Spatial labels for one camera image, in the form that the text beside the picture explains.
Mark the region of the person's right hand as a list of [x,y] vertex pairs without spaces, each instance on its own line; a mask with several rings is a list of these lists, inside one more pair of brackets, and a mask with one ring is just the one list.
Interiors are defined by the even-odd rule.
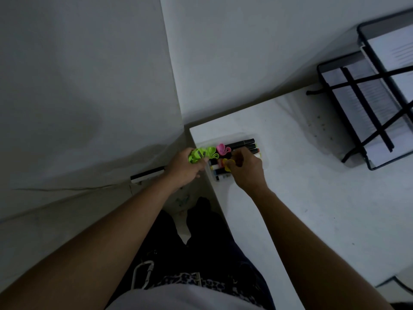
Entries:
[[264,176],[262,160],[250,153],[250,158],[242,167],[231,172],[236,184],[251,198],[269,192]]

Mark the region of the person's left hand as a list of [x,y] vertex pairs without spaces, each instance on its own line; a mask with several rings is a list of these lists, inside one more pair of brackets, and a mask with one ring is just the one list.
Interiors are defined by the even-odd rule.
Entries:
[[166,186],[172,192],[186,186],[201,177],[203,171],[193,171],[193,164],[189,163],[188,156],[194,150],[188,147],[178,152],[169,162],[162,176]]

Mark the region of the green plastic clip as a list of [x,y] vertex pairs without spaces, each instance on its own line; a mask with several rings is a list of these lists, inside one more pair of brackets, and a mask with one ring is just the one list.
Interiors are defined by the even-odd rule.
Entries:
[[188,161],[191,164],[197,163],[199,160],[207,158],[208,160],[219,159],[220,155],[216,147],[200,147],[192,150],[188,156]]

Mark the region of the person's right forearm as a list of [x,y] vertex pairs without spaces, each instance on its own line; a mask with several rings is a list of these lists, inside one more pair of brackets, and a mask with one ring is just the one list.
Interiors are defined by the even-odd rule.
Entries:
[[306,310],[394,310],[266,186],[246,190]]

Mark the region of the person's left forearm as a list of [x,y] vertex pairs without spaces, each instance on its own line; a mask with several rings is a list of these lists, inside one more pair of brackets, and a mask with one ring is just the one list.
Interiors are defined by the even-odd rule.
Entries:
[[0,293],[0,310],[103,310],[169,196],[162,176]]

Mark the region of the set of black markers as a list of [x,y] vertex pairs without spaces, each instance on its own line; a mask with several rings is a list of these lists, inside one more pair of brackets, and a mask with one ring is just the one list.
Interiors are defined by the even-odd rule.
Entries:
[[240,140],[231,144],[224,144],[226,146],[231,147],[232,151],[223,157],[219,157],[219,159],[209,160],[209,170],[211,173],[211,177],[216,182],[221,182],[229,177],[231,177],[231,173],[225,172],[221,162],[223,158],[230,159],[232,152],[241,147],[247,147],[250,152],[258,158],[262,158],[262,151],[259,149],[256,141],[254,138],[247,139],[247,140]]

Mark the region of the clear plastic marker box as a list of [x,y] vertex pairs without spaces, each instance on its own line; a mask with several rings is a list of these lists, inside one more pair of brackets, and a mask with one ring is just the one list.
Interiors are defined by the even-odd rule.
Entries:
[[[199,143],[198,147],[215,147],[218,144],[231,144],[240,140],[247,140],[247,139],[251,139],[254,138],[259,149],[262,151],[262,158],[261,160],[263,161],[263,167],[266,168],[268,165],[268,159],[266,157],[266,151],[265,151],[265,147],[264,147],[264,143],[261,141],[261,139],[259,138],[259,136],[257,134],[247,134],[247,133],[243,133],[243,132],[238,132],[238,133],[234,133],[234,134],[230,134],[230,135],[224,135],[224,136],[220,136],[220,137],[215,137],[212,138],[210,140],[204,140],[202,142]],[[209,168],[207,169],[207,174],[209,176],[209,178],[211,180],[212,176],[210,173]]]

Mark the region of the person's dark trousers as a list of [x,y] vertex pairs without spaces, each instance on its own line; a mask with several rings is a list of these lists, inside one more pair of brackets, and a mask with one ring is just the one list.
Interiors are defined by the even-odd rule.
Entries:
[[235,243],[225,220],[211,209],[207,198],[200,197],[188,210],[186,225],[190,238],[184,243],[172,216],[161,210],[106,308],[131,291],[134,268],[153,260],[146,290],[172,284],[194,285],[276,310],[264,277]]

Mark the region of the silver carabiner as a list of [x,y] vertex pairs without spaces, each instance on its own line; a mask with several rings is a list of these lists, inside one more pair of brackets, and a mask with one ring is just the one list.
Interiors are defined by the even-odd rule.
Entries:
[[147,260],[139,263],[133,270],[130,290],[146,290],[149,285],[153,269],[153,260]]

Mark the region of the black mesh paper tray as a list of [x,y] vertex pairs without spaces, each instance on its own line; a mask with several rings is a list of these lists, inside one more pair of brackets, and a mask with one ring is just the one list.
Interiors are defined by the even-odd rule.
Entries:
[[322,88],[353,140],[341,159],[361,155],[373,171],[413,155],[413,101],[407,102],[392,76],[413,66],[386,71],[368,40],[413,24],[413,8],[357,26],[359,50],[317,66]]

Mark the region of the person's white shirt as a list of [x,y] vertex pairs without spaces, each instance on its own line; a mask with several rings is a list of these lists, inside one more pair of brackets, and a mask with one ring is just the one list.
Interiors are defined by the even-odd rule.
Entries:
[[128,291],[106,310],[264,310],[250,302],[208,288],[172,284]]

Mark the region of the white printed paper sheet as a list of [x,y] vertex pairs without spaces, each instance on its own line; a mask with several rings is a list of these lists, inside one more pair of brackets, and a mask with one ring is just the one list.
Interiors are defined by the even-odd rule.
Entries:
[[[368,40],[386,71],[413,66],[413,24]],[[413,71],[391,77],[407,102],[413,101]]]

